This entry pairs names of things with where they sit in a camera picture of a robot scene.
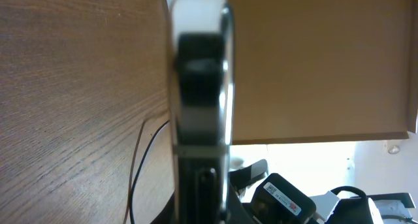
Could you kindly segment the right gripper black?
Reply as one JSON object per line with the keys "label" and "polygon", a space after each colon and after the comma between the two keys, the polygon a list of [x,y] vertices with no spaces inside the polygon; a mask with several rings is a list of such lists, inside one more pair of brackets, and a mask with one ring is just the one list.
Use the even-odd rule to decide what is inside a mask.
{"label": "right gripper black", "polygon": [[[268,163],[261,159],[229,173],[235,191],[251,186],[268,176]],[[315,214],[314,201],[278,173],[270,174],[255,190],[251,212],[263,224],[305,224]]]}

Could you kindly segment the black smartphone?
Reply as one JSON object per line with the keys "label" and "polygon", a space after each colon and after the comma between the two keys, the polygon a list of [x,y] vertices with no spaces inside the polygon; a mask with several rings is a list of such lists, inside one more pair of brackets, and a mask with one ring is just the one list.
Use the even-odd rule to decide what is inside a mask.
{"label": "black smartphone", "polygon": [[227,220],[234,108],[229,0],[172,0],[167,87],[177,223]]}

